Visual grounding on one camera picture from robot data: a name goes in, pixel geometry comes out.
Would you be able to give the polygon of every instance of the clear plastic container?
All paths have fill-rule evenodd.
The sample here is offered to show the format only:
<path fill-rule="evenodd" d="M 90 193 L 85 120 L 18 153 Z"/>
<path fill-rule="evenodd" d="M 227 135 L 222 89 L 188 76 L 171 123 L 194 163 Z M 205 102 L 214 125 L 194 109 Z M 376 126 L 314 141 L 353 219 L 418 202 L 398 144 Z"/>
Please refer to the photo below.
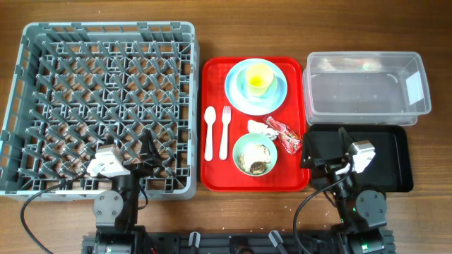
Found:
<path fill-rule="evenodd" d="M 421 57 L 415 52 L 315 52 L 303 73 L 309 125 L 413 125 L 432 110 Z"/>

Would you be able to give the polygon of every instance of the red tray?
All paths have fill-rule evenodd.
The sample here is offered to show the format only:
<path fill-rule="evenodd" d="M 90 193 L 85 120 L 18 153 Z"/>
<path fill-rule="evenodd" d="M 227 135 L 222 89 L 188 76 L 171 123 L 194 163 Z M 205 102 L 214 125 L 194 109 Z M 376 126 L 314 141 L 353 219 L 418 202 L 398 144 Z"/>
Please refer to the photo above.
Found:
<path fill-rule="evenodd" d="M 289 155 L 279 140 L 275 141 L 278 160 L 272 171 L 264 176 L 253 177 L 243 174 L 236 168 L 232 159 L 235 142 L 248 133 L 249 119 L 263 122 L 264 116 L 250 116 L 231 107 L 232 120 L 229 126 L 227 159 L 221 160 L 220 141 L 222 134 L 221 115 L 224 106 L 231 105 L 225 94 L 225 79 L 229 70 L 240 61 L 249 57 L 218 57 L 209 60 L 203 67 L 203 84 L 201 91 L 201 180 L 212 191 L 300 191 L 309 182 L 310 171 L 300 169 L 301 152 Z M 273 62 L 281 69 L 287 80 L 285 101 L 269 115 L 276 121 L 287 124 L 300 137 L 306 132 L 304 116 L 304 97 L 302 68 L 290 57 L 261 57 Z M 217 119 L 213 124 L 213 159 L 204 160 L 207 124 L 204 111 L 213 106 Z"/>

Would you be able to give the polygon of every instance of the white fork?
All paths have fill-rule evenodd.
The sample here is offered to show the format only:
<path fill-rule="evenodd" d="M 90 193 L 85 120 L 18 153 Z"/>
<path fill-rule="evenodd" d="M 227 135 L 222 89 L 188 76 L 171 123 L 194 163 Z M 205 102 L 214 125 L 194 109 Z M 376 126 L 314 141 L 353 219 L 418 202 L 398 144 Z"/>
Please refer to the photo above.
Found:
<path fill-rule="evenodd" d="M 221 121 L 223 122 L 223 134 L 220 143 L 220 159 L 225 160 L 227 158 L 227 126 L 231 122 L 231 106 L 223 107 Z"/>

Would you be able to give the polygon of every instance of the red wrapper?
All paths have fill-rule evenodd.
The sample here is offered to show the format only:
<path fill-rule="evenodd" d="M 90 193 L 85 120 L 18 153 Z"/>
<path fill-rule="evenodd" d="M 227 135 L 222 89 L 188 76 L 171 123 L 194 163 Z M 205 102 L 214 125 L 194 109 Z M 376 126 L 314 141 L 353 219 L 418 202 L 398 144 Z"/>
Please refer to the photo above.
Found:
<path fill-rule="evenodd" d="M 290 155 L 294 155 L 302 148 L 302 139 L 299 138 L 297 134 L 289 128 L 289 126 L 276 121 L 271 116 L 264 117 L 263 120 L 269 127 L 278 132 L 278 137 L 282 143 L 282 146 Z"/>

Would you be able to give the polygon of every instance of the wooden table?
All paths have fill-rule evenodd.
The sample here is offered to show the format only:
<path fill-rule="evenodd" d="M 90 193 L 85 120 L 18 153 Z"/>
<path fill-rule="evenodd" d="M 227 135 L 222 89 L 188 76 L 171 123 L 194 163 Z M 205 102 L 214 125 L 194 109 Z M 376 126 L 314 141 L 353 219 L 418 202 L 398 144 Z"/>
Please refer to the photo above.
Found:
<path fill-rule="evenodd" d="M 201 63 L 215 56 L 291 56 L 305 67 L 310 52 L 418 52 L 433 110 L 406 128 L 415 188 L 388 194 L 388 228 L 399 253 L 452 253 L 451 9 L 447 1 L 2 1 L 0 119 L 20 35 L 31 22 L 187 20 L 196 27 Z M 151 202 L 138 224 L 149 231 L 289 231 L 296 207 L 311 192 L 214 193 L 199 183 L 190 201 Z M 0 198 L 0 253 L 41 253 L 20 225 L 21 206 Z M 92 201 L 34 202 L 26 218 L 57 253 L 80 253 L 82 235 L 95 231 Z M 323 196 L 301 218 L 304 229 L 339 222 Z"/>

